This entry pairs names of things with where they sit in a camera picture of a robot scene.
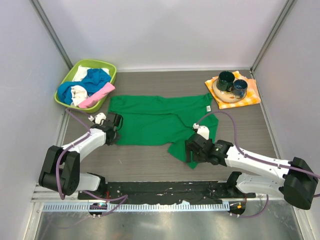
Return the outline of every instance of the pink cloth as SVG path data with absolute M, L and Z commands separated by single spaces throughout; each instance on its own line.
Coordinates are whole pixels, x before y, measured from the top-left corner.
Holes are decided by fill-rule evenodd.
M 87 98 L 83 102 L 81 102 L 78 106 L 81 109 L 88 109 L 97 104 L 102 98 L 104 98 L 108 93 L 115 90 L 115 86 L 113 86 L 110 82 L 107 82 L 103 88 L 94 93 L 91 97 Z

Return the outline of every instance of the white towel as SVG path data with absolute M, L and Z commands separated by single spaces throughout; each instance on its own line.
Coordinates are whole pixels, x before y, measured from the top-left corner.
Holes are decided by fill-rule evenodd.
M 91 67 L 85 67 L 85 66 L 78 66 L 78 70 L 76 71 L 72 82 L 80 82 L 82 79 L 84 79 L 87 76 L 88 69 L 91 69 Z M 108 75 L 109 69 L 108 68 L 101 68 L 103 71 L 105 71 Z
M 88 98 L 87 90 L 79 85 L 75 85 L 71 87 L 71 95 L 72 95 L 72 103 L 71 105 L 74 105 L 78 107 L 80 103 L 82 103 L 84 100 Z

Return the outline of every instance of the blue cloth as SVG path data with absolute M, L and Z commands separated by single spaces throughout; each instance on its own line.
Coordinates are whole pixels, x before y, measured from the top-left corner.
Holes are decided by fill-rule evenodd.
M 82 81 L 66 81 L 62 83 L 57 90 L 58 98 L 60 102 L 71 105 L 71 87 L 78 85 L 85 88 L 90 97 L 92 94 L 98 92 L 106 83 L 110 82 L 110 80 L 110 75 L 101 68 L 88 69 L 87 75 Z

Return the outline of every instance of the green plastic tub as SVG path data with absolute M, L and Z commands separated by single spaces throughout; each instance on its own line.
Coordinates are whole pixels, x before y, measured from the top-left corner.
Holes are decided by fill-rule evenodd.
M 70 72 L 67 74 L 67 76 L 65 76 L 65 78 L 63 79 L 61 84 L 65 83 L 65 82 L 72 81 L 72 79 L 74 79 L 74 76 L 75 76 L 75 74 L 78 70 L 78 67 L 80 65 L 82 67 L 87 67 L 87 68 L 92 68 L 92 69 L 101 69 L 101 68 L 109 69 L 109 74 L 111 76 L 110 83 L 114 84 L 114 82 L 116 80 L 117 68 L 114 65 L 112 65 L 111 63 L 107 63 L 107 62 L 99 61 L 99 60 L 93 60 L 93 59 L 84 59 L 84 60 L 77 62 L 77 64 L 73 66 L 73 68 L 70 70 Z M 58 104 L 61 104 L 61 105 L 65 106 L 66 108 L 79 109 L 79 110 L 82 110 L 88 114 L 91 114 L 91 113 L 98 111 L 101 108 L 101 106 L 104 103 L 104 101 L 106 100 L 107 96 L 108 95 L 106 95 L 104 98 L 102 98 L 100 101 L 98 101 L 96 103 L 96 105 L 94 105 L 93 107 L 90 107 L 90 108 L 79 108 L 76 106 L 70 106 L 68 104 L 65 104 L 64 102 L 59 101 L 57 91 L 54 94 L 54 100 Z

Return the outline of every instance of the folded green cloth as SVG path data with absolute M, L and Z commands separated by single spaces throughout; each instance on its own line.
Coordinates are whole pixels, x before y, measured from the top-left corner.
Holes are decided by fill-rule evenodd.
M 185 140 L 194 134 L 193 124 L 207 113 L 213 97 L 210 93 L 199 96 L 165 98 L 161 96 L 121 95 L 111 98 L 109 112 L 123 116 L 118 145 L 156 146 L 172 143 L 168 152 L 185 162 Z M 205 118 L 201 125 L 210 130 L 214 141 L 218 119 Z M 197 163 L 188 163 L 194 169 Z

